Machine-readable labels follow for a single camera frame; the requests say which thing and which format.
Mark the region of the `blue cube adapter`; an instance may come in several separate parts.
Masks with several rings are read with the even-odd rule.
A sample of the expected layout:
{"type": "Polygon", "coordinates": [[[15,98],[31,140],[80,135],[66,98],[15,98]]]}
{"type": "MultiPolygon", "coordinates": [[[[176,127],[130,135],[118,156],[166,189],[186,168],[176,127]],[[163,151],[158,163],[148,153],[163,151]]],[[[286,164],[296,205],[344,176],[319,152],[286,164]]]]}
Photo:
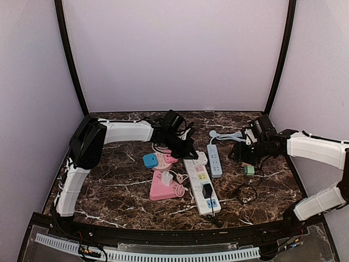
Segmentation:
{"type": "Polygon", "coordinates": [[[143,156],[143,163],[147,169],[152,169],[158,166],[158,159],[155,153],[147,154],[143,156]]]}

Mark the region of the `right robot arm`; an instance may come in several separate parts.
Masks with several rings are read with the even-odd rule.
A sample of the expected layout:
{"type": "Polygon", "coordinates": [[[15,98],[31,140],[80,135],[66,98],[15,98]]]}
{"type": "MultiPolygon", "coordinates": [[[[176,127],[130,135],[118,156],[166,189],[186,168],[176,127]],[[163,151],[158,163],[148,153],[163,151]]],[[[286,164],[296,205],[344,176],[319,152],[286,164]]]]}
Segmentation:
{"type": "Polygon", "coordinates": [[[299,228],[299,221],[348,204],[348,142],[324,139],[306,132],[285,129],[280,133],[266,132],[245,135],[246,142],[234,145],[229,157],[236,162],[260,164],[264,157],[288,155],[301,157],[334,166],[343,171],[342,179],[317,194],[302,199],[285,212],[285,220],[278,225],[278,232],[291,236],[299,228]]]}

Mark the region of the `pink triangular power strip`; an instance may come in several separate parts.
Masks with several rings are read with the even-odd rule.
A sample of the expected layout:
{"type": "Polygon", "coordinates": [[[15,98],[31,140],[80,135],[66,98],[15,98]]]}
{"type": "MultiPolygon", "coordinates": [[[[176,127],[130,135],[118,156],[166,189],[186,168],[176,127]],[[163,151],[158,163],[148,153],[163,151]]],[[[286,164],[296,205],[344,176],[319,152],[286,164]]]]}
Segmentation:
{"type": "Polygon", "coordinates": [[[155,171],[153,174],[151,189],[149,193],[149,198],[151,199],[151,201],[183,197],[185,194],[184,187],[181,184],[177,183],[174,180],[174,177],[172,185],[166,187],[164,184],[161,183],[161,174],[162,172],[160,171],[155,171]]]}

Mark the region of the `white square adapter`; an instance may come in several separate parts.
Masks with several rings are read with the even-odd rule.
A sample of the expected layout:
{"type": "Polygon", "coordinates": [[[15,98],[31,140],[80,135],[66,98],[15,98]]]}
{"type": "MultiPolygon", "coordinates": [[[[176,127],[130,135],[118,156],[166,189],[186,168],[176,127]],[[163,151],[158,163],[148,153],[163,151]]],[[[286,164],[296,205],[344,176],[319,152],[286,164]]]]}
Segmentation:
{"type": "Polygon", "coordinates": [[[207,165],[208,159],[207,156],[204,152],[202,151],[196,151],[198,158],[194,159],[194,164],[195,165],[207,165]]]}

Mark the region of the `right black frame post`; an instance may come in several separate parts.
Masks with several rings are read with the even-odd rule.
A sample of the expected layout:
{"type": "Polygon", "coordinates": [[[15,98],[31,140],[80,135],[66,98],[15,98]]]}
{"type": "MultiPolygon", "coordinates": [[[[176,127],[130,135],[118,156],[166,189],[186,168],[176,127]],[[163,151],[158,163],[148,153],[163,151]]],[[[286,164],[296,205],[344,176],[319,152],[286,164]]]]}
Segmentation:
{"type": "Polygon", "coordinates": [[[288,47],[289,47],[290,40],[291,40],[293,22],[294,22],[294,17],[295,17],[295,13],[296,13],[296,6],[297,6],[296,0],[289,0],[279,58],[278,58],[278,62],[276,65],[275,74],[273,77],[269,96],[268,96],[268,99],[266,102],[266,106],[264,108],[264,114],[267,114],[267,115],[269,115],[271,110],[272,110],[272,107],[273,107],[273,104],[274,104],[274,101],[276,98],[276,94],[277,94],[277,91],[279,88],[279,84],[281,81],[282,72],[284,70],[284,65],[285,65],[286,57],[287,57],[287,53],[288,53],[288,47]]]}

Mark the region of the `pink cube adapter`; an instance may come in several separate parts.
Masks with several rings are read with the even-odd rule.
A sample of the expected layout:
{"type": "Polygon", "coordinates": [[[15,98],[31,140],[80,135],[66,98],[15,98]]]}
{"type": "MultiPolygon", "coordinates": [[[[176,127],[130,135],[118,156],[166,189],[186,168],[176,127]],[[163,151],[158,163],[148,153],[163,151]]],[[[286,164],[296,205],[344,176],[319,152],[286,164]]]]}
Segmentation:
{"type": "Polygon", "coordinates": [[[178,159],[174,158],[172,156],[171,151],[168,151],[168,152],[164,153],[164,161],[167,164],[174,164],[174,163],[178,162],[178,159]]]}

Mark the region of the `blue power strip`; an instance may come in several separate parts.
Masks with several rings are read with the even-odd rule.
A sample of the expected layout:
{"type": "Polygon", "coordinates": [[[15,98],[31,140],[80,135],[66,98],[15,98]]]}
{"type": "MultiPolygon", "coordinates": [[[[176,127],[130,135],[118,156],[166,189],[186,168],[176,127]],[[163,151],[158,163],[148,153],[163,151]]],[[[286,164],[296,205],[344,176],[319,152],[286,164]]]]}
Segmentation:
{"type": "Polygon", "coordinates": [[[209,132],[210,141],[207,145],[207,152],[209,157],[210,173],[212,178],[221,178],[223,175],[221,162],[219,158],[219,152],[217,146],[213,144],[214,140],[218,141],[235,141],[246,142],[243,138],[242,132],[235,132],[231,134],[219,134],[215,130],[209,132]]]}

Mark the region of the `white long power strip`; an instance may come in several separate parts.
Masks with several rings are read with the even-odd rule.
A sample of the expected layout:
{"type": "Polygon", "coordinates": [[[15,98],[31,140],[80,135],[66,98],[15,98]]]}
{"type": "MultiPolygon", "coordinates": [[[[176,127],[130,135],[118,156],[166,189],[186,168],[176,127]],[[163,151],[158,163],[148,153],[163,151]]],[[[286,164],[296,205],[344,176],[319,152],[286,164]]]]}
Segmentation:
{"type": "Polygon", "coordinates": [[[198,212],[201,216],[216,215],[221,211],[221,205],[219,203],[218,196],[213,188],[213,194],[211,198],[205,199],[202,194],[202,186],[206,183],[213,184],[208,175],[206,165],[195,165],[194,159],[183,160],[186,173],[189,176],[191,185],[191,191],[195,198],[195,203],[198,208],[198,212]]]}

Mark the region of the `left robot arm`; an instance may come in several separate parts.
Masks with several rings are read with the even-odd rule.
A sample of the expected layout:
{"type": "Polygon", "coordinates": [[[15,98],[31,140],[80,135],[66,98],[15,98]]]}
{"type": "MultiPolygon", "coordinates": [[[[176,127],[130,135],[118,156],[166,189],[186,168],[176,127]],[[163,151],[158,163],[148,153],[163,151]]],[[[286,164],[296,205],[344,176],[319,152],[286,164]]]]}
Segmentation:
{"type": "Polygon", "coordinates": [[[169,110],[165,116],[143,118],[138,121],[116,121],[84,117],[69,141],[67,165],[60,190],[52,206],[51,214],[59,216],[55,228],[65,238],[77,233],[77,226],[67,217],[75,213],[75,205],[82,185],[101,159],[103,147],[114,142],[141,141],[161,144],[177,159],[197,159],[191,126],[180,129],[185,119],[169,110]]]}

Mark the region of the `round beige power strip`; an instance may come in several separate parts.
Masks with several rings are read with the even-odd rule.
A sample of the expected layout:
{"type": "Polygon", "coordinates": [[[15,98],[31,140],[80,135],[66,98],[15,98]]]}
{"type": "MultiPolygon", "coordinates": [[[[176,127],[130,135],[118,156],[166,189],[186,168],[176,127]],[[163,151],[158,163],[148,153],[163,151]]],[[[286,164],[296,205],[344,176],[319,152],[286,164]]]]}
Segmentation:
{"type": "Polygon", "coordinates": [[[164,153],[155,152],[155,155],[158,159],[158,166],[152,168],[153,171],[163,172],[163,171],[169,171],[172,168],[173,164],[167,164],[164,161],[164,153]]]}

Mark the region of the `black frame post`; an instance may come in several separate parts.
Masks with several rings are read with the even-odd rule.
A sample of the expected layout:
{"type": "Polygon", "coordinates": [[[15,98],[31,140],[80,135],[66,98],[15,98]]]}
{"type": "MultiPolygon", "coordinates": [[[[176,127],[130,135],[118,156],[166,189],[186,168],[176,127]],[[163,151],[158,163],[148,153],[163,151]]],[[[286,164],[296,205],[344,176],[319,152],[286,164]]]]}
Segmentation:
{"type": "Polygon", "coordinates": [[[267,115],[269,115],[271,110],[272,110],[272,107],[273,107],[273,104],[274,104],[274,101],[276,98],[276,94],[277,94],[277,91],[279,88],[279,84],[281,81],[282,72],[284,70],[284,65],[285,65],[286,57],[287,57],[287,53],[288,53],[288,47],[289,47],[290,40],[291,40],[293,22],[294,22],[294,17],[295,17],[295,13],[296,13],[296,6],[297,6],[296,0],[289,0],[279,58],[278,58],[278,62],[276,65],[275,74],[273,77],[269,96],[268,96],[268,99],[266,102],[266,106],[264,108],[264,114],[267,114],[267,115]]]}
{"type": "Polygon", "coordinates": [[[57,22],[59,27],[59,32],[61,35],[61,41],[63,45],[63,50],[65,54],[65,59],[68,65],[71,81],[73,83],[74,91],[77,96],[77,100],[79,102],[80,109],[83,113],[83,115],[88,115],[89,110],[87,107],[87,103],[85,101],[83,91],[80,85],[79,77],[77,74],[77,69],[75,66],[75,61],[73,58],[73,53],[70,46],[69,36],[68,36],[68,29],[67,24],[65,21],[65,15],[63,10],[63,1],[62,0],[54,0],[55,3],[55,10],[56,10],[56,16],[57,16],[57,22]]]}

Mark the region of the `left black frame post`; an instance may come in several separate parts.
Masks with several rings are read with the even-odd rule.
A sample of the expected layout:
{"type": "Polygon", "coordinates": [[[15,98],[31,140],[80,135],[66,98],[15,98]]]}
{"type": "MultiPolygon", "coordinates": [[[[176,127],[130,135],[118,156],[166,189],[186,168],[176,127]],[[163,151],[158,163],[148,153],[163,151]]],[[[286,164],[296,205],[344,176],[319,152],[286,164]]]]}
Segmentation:
{"type": "Polygon", "coordinates": [[[59,27],[59,32],[61,35],[61,41],[63,45],[63,50],[65,54],[65,59],[68,65],[71,81],[73,83],[74,91],[77,96],[77,100],[79,102],[80,109],[83,113],[83,115],[88,115],[89,110],[87,107],[87,103],[85,101],[83,91],[80,85],[79,77],[77,74],[77,69],[75,66],[75,61],[73,58],[73,53],[70,46],[69,36],[68,36],[68,29],[67,24],[65,21],[65,15],[63,10],[63,1],[62,0],[54,0],[55,3],[55,10],[56,10],[56,16],[57,16],[57,22],[59,27]]]}

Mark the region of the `white charger plug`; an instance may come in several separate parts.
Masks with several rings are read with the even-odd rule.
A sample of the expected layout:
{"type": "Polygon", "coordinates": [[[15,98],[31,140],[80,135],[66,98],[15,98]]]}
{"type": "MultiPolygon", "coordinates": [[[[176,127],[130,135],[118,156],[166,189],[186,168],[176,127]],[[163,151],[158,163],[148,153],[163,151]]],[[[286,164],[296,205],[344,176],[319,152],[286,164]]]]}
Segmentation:
{"type": "Polygon", "coordinates": [[[169,171],[164,171],[161,174],[161,183],[164,184],[166,187],[169,187],[172,185],[173,182],[173,175],[169,171]]]}

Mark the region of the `green charger plug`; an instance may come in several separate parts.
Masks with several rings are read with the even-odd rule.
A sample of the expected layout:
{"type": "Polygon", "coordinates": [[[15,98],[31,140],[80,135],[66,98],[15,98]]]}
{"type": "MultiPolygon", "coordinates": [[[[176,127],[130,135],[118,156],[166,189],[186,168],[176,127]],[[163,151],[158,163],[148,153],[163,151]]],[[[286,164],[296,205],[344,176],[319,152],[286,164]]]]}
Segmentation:
{"type": "Polygon", "coordinates": [[[254,176],[255,167],[251,165],[243,166],[244,176],[254,176]]]}

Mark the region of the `black front rail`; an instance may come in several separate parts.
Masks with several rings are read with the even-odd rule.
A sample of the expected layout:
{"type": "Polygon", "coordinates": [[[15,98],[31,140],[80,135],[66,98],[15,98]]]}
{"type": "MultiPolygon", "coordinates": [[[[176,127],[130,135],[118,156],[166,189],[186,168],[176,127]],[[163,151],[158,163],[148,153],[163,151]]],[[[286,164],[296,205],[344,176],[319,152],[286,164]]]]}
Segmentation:
{"type": "Polygon", "coordinates": [[[41,213],[32,214],[30,225],[46,228],[50,234],[67,237],[81,243],[93,243],[102,246],[116,246],[119,243],[149,245],[208,245],[228,242],[239,244],[275,243],[284,237],[298,236],[307,233],[306,227],[321,222],[323,216],[316,216],[304,224],[291,227],[283,221],[239,228],[220,228],[185,231],[136,230],[104,227],[74,221],[72,218],[53,218],[41,213]]]}

